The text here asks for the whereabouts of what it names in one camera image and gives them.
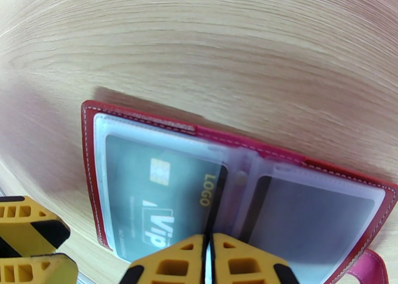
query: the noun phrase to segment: card chip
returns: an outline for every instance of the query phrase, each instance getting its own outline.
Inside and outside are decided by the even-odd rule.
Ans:
[[[169,185],[170,163],[167,161],[152,158],[150,180],[164,186]]]

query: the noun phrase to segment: red card holder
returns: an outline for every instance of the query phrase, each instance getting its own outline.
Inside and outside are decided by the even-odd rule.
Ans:
[[[179,134],[186,136],[189,140],[207,142],[220,148],[225,147],[228,149],[228,156],[233,157],[228,160],[229,162],[233,161],[234,157],[245,156],[245,159],[239,158],[239,163],[235,163],[233,167],[234,169],[242,169],[244,172],[235,172],[234,178],[226,179],[226,187],[222,196],[220,196],[217,218],[214,216],[212,228],[242,240],[246,239],[247,243],[266,251],[276,252],[276,255],[284,257],[293,265],[293,271],[298,274],[305,275],[308,273],[306,267],[303,268],[302,266],[316,267],[316,264],[322,263],[321,260],[325,260],[322,266],[328,266],[328,270],[319,271],[319,276],[313,279],[307,279],[303,276],[302,279],[305,283],[335,283],[347,272],[358,277],[365,284],[370,283],[370,281],[366,281],[372,279],[372,277],[372,283],[388,282],[383,261],[375,253],[367,250],[367,247],[396,204],[397,186],[395,184],[244,136],[88,100],[82,105],[83,152],[88,191],[98,241],[101,245],[114,251],[117,247],[114,242],[110,243],[109,241],[109,232],[113,229],[106,227],[105,213],[108,214],[110,208],[102,203],[104,196],[101,194],[100,185],[103,182],[99,179],[101,173],[99,160],[101,157],[100,151],[96,150],[98,145],[96,145],[95,137],[96,131],[101,129],[98,124],[95,124],[96,118],[99,116],[103,119],[112,118],[112,121],[120,122],[125,126],[141,125],[145,126],[144,129],[153,128],[157,132]],[[302,182],[297,182],[298,179],[296,180],[296,178],[300,178]],[[239,189],[242,186],[241,183],[237,183],[239,180],[252,183],[250,186],[245,185],[244,188]],[[347,192],[340,192],[339,189],[346,189]],[[335,205],[336,197],[339,197],[337,201],[338,203],[341,202],[341,205]],[[203,200],[202,204],[207,204],[207,199]],[[364,215],[357,216],[355,211],[358,208],[361,211],[368,211],[368,215],[363,213]],[[300,215],[291,218],[289,217],[291,215],[288,213],[289,210]],[[324,210],[325,218],[320,218],[322,210]],[[326,249],[319,251],[316,250],[316,247],[318,247],[316,243],[319,242],[319,245],[324,245],[324,243],[321,243],[322,235],[316,235],[318,223],[320,224],[319,227],[337,224],[337,228],[340,230],[338,237],[332,238],[332,234],[330,234]],[[308,227],[311,226],[313,226],[314,231],[308,230]],[[346,252],[342,259],[328,262],[326,258],[328,252],[332,254],[333,249],[338,248],[338,245],[346,243],[345,232],[341,230],[344,226],[350,228],[347,229],[347,232],[351,233],[352,241],[355,243],[351,242],[349,247],[344,246],[347,250],[342,250]],[[282,237],[281,228],[286,228],[286,232],[288,232]],[[293,230],[298,230],[297,234],[289,232]],[[357,231],[360,235],[354,238]],[[302,250],[300,250],[301,246],[297,245],[296,250],[292,251],[292,245],[295,244],[294,242],[290,244],[290,241],[292,241],[292,237],[296,236],[303,240],[304,244],[308,243],[307,240],[314,241],[314,249],[311,252],[314,261],[318,262],[312,262],[311,255],[307,255],[310,259],[306,259],[305,262],[302,261],[300,254],[312,249],[311,245]],[[281,243],[290,245],[290,248],[282,249]]]

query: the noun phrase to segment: wooden table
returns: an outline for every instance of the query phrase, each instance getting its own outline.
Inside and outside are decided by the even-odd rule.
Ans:
[[[60,214],[61,251],[108,284],[127,264],[97,244],[85,99],[193,113],[397,182],[397,18],[398,0],[0,0],[0,186]],[[396,210],[372,244],[391,283],[397,238]]]

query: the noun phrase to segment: red leather wallet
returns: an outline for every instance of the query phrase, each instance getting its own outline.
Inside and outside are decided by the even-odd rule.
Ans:
[[[82,132],[98,241],[124,260],[217,231],[283,257],[301,283],[335,283],[345,273],[388,283],[367,247],[396,204],[393,183],[92,100],[82,105]]]

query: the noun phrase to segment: pink strap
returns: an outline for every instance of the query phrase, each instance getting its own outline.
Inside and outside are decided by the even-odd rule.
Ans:
[[[388,284],[386,265],[374,251],[367,249],[348,271],[361,284]]]

